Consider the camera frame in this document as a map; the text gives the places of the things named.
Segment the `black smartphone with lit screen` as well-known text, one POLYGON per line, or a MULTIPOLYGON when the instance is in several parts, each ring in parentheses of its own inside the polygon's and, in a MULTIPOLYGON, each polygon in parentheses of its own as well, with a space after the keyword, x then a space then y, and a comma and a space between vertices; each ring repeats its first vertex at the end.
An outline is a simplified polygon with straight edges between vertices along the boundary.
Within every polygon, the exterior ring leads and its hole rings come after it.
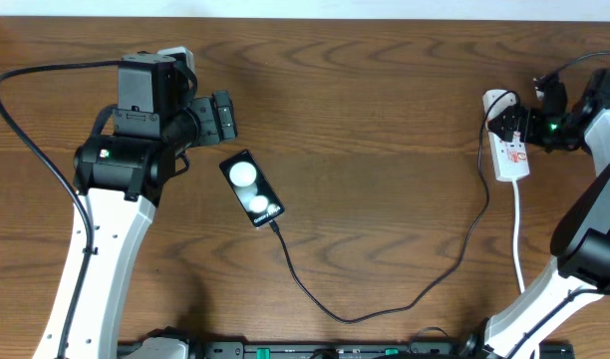
POLYGON ((284 204, 249 150, 221 162, 219 168, 254 227, 285 212, 284 204))

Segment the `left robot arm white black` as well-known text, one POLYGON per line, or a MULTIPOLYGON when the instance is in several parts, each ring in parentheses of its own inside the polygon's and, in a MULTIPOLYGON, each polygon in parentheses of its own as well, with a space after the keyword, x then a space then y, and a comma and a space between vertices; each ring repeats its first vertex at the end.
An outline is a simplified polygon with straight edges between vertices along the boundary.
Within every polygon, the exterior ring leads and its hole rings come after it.
POLYGON ((189 148, 237 136, 229 94, 197 95, 184 47, 125 55, 111 134, 94 130, 75 154, 85 215, 70 247, 37 358, 114 358, 137 254, 164 184, 189 148))

